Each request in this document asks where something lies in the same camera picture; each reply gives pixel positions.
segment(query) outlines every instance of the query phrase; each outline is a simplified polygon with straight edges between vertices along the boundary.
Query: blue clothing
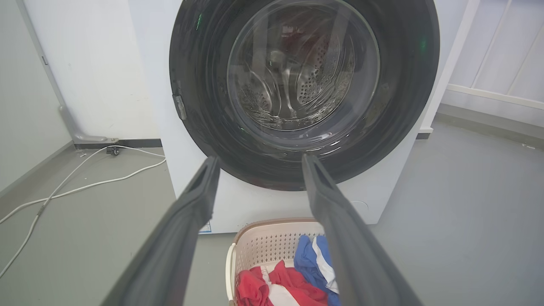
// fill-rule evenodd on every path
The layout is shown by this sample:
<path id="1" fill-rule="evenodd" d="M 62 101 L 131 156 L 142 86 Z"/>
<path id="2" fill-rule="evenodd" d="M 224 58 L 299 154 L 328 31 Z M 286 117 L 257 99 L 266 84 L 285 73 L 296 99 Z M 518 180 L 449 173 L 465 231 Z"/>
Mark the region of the blue clothing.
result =
<path id="1" fill-rule="evenodd" d="M 325 261 L 332 267 L 327 239 L 325 236 L 317 236 L 316 239 Z M 295 252 L 294 264 L 295 269 L 304 276 L 306 281 L 327 293 L 327 303 L 329 306 L 341 306 L 338 294 L 326 287 L 327 280 L 319 270 L 317 254 L 312 248 L 312 241 L 306 235 L 300 236 L 299 245 Z"/>

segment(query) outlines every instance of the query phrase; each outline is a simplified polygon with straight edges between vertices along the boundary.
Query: clothes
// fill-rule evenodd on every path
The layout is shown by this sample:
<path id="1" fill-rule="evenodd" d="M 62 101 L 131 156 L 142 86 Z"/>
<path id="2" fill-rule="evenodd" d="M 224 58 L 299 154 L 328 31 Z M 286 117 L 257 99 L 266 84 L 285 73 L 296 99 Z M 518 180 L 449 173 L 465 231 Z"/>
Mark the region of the clothes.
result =
<path id="1" fill-rule="evenodd" d="M 306 235 L 300 236 L 294 262 L 295 269 L 310 284 L 327 293 L 329 306 L 341 305 L 338 297 L 338 285 L 330 259 L 329 245 L 325 236 L 317 236 L 313 242 Z"/>
<path id="2" fill-rule="evenodd" d="M 295 268 L 280 261 L 272 272 L 265 267 L 241 271 L 238 275 L 239 306 L 323 306 L 327 294 L 309 284 Z"/>
<path id="3" fill-rule="evenodd" d="M 336 284 L 335 270 L 332 268 L 327 238 L 325 238 L 325 236 L 316 236 L 312 241 L 312 249 L 317 255 L 317 267 L 327 281 L 325 286 L 330 291 L 338 294 L 338 284 Z"/>

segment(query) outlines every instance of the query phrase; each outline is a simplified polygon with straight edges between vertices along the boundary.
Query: red clothing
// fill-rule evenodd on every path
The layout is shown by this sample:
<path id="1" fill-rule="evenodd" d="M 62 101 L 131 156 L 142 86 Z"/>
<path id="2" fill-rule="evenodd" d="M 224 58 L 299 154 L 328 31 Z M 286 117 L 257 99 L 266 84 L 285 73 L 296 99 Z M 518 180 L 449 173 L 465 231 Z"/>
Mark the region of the red clothing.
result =
<path id="1" fill-rule="evenodd" d="M 327 305 L 327 294 L 308 283 L 295 268 L 278 262 L 270 273 L 264 267 L 241 271 L 238 275 L 239 306 Z"/>

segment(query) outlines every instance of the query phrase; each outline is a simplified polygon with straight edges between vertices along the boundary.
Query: basket handle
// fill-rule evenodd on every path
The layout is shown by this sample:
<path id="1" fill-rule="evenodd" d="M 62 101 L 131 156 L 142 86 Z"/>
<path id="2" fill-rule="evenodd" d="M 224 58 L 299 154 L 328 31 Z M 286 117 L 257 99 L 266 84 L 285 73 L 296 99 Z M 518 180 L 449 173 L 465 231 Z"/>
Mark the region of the basket handle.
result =
<path id="1" fill-rule="evenodd" d="M 235 305 L 234 303 L 234 291 L 232 290 L 232 281 L 234 280 L 234 271 L 232 270 L 232 261 L 234 259 L 234 247 L 236 243 L 233 243 L 227 252 L 227 261 L 225 263 L 225 284 L 227 286 L 227 298 L 229 305 Z"/>

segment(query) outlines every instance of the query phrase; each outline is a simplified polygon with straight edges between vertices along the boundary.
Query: white wall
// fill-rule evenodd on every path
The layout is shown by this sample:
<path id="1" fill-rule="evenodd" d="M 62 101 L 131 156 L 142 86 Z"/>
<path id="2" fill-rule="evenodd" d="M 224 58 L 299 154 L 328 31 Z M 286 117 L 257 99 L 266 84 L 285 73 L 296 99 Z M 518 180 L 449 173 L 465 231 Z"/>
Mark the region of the white wall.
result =
<path id="1" fill-rule="evenodd" d="M 0 1 L 0 193 L 72 138 L 15 0 Z"/>
<path id="2" fill-rule="evenodd" d="M 449 83 L 544 102 L 544 1 L 507 4 L 481 0 Z M 544 127 L 542 109 L 450 90 L 442 103 Z"/>
<path id="3" fill-rule="evenodd" d="M 126 0 L 24 0 L 83 132 L 159 138 Z"/>

